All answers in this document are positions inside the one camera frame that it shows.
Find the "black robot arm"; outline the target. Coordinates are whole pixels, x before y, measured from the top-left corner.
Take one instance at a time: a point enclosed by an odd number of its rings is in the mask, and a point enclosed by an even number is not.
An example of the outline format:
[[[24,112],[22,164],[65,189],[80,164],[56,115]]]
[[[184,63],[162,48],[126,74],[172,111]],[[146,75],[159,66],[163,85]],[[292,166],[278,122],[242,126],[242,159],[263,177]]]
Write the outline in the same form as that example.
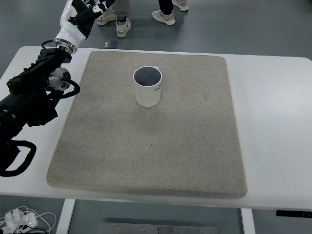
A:
[[[23,126],[40,126],[58,115],[60,99],[80,92],[63,63],[70,63],[80,43],[86,40],[95,19],[114,3],[112,0],[69,0],[60,18],[60,31],[53,48],[42,47],[38,59],[8,80],[10,94],[0,102],[0,142],[8,144]]]

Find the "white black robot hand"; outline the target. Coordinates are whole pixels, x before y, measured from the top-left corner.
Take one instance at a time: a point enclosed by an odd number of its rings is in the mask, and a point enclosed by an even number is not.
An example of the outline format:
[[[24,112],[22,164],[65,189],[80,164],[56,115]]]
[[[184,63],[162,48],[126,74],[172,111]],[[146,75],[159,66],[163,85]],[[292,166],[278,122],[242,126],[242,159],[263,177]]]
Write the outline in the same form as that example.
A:
[[[113,0],[69,0],[60,18],[57,47],[79,48],[92,30],[94,21],[107,11]]]

